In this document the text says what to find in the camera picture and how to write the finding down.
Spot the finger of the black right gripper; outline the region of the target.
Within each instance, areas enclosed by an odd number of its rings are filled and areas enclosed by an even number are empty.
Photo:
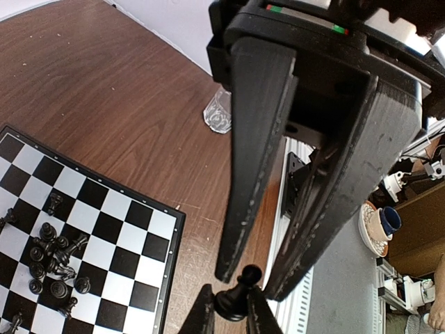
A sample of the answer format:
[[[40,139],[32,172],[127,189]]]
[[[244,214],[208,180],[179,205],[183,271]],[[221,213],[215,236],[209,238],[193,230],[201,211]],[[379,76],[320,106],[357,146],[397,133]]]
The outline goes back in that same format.
[[[215,276],[231,280],[268,185],[298,85],[294,49],[252,37],[232,47],[232,171]]]
[[[418,134],[421,100],[417,80],[397,86],[372,76],[360,91],[336,140],[324,147],[330,179],[316,239],[325,243],[320,256]]]

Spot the black and grey chessboard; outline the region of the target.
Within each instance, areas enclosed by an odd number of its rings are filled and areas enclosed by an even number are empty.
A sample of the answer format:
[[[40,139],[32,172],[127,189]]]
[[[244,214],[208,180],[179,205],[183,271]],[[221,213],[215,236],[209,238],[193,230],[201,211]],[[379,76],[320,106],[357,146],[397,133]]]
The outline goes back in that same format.
[[[63,197],[53,216],[49,195]],[[19,216],[1,232],[1,331],[23,313],[16,333],[162,333],[185,214],[67,159],[10,127],[1,130],[1,217]],[[68,266],[68,295],[56,299],[47,273],[41,294],[29,282],[29,253],[43,223],[69,245],[88,243]],[[78,299],[67,320],[58,308]]]

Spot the clear drinking glass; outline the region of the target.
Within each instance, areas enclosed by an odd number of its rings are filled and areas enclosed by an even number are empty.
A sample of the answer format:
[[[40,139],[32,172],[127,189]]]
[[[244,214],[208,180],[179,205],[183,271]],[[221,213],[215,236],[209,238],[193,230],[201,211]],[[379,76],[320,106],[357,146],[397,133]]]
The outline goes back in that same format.
[[[229,91],[219,87],[203,110],[204,122],[213,132],[226,134],[231,130],[231,98]]]

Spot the aluminium front rail frame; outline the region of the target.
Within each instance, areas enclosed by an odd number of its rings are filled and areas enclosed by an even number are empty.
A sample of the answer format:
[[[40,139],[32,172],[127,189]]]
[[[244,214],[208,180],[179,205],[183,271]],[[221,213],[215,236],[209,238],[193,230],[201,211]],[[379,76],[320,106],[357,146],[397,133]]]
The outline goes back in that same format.
[[[296,210],[291,216],[280,249],[271,268],[265,297],[281,302],[297,287],[324,247],[317,241],[325,195],[329,193],[330,167],[328,148],[315,149],[309,171],[298,192]]]

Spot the pile of black chess pieces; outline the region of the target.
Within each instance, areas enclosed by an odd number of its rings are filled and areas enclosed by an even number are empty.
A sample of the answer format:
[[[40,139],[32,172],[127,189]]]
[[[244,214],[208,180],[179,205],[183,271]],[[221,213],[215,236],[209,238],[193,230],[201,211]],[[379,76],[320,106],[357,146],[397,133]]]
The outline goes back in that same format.
[[[63,197],[50,193],[49,207],[47,214],[53,216],[60,205],[63,203]],[[1,232],[6,224],[13,225],[19,221],[18,214],[12,207],[8,208],[5,215],[1,217]],[[88,243],[87,237],[81,234],[78,239],[74,240],[71,245],[66,237],[58,236],[55,228],[48,222],[43,223],[39,231],[40,237],[34,237],[33,243],[36,245],[30,250],[29,256],[31,262],[29,264],[29,272],[33,279],[29,282],[30,292],[33,294],[41,294],[43,289],[43,279],[47,273],[53,273],[60,276],[60,280],[55,281],[50,286],[51,295],[56,299],[63,299],[68,295],[68,287],[66,281],[76,278],[76,271],[68,266],[68,262],[73,253],[81,250],[82,246]],[[50,259],[47,266],[42,265],[42,261],[46,258]],[[58,308],[58,312],[67,320],[72,319],[72,309],[77,305],[78,299],[70,297],[70,300]],[[22,325],[23,313],[18,312],[13,316],[9,328],[1,333],[15,333]]]

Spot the stacked ceramic dishes and cup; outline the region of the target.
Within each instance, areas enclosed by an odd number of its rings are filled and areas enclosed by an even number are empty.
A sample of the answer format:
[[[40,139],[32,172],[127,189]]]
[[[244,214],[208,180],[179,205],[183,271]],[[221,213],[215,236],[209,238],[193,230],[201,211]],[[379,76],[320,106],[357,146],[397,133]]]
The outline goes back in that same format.
[[[387,255],[389,242],[401,226],[401,218],[393,207],[376,208],[369,201],[361,206],[359,233],[365,246],[376,257]]]

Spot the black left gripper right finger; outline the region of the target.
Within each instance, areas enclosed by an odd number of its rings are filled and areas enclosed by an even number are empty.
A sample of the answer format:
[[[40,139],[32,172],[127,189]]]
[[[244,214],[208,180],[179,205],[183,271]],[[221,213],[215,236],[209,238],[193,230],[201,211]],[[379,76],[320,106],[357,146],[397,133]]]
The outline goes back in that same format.
[[[247,334],[283,334],[259,287],[250,290],[247,306]]]

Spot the black chess pawn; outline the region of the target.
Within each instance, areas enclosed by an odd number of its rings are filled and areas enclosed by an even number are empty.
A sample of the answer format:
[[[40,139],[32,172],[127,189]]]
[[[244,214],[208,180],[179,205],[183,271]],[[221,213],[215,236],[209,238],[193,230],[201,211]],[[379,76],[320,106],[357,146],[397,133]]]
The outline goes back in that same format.
[[[233,288],[216,294],[215,311],[228,321],[244,319],[248,314],[248,294],[261,277],[262,271],[257,265],[249,264],[244,267]]]

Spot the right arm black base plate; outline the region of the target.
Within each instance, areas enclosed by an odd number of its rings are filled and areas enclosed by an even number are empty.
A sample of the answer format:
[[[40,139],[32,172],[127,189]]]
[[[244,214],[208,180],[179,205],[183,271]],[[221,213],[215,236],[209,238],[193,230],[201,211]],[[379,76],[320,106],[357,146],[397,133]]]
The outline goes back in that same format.
[[[287,154],[281,215],[291,218],[296,211],[298,194],[310,172],[312,163],[306,164],[294,152]]]

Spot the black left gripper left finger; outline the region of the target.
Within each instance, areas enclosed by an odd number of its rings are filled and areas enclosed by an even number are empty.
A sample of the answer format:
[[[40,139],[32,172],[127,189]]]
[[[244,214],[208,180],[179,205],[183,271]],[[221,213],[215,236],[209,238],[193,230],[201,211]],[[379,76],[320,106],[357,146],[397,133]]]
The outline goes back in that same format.
[[[178,334],[214,334],[214,298],[211,285],[203,285]]]

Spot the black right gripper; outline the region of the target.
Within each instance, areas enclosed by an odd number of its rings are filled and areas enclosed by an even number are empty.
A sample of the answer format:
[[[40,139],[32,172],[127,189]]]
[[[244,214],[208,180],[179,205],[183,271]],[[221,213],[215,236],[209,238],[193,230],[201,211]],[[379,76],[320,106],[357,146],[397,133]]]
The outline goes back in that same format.
[[[209,6],[212,39],[207,46],[211,72],[227,90],[241,78],[234,71],[235,43],[253,38],[285,47],[295,56],[298,80],[288,122],[309,130],[309,140],[331,134],[359,94],[363,72],[399,82],[411,75],[426,90],[423,115],[444,117],[444,66],[372,27],[385,10],[390,23],[405,20],[418,36],[444,32],[443,1],[331,1],[327,8],[302,1],[214,1]]]

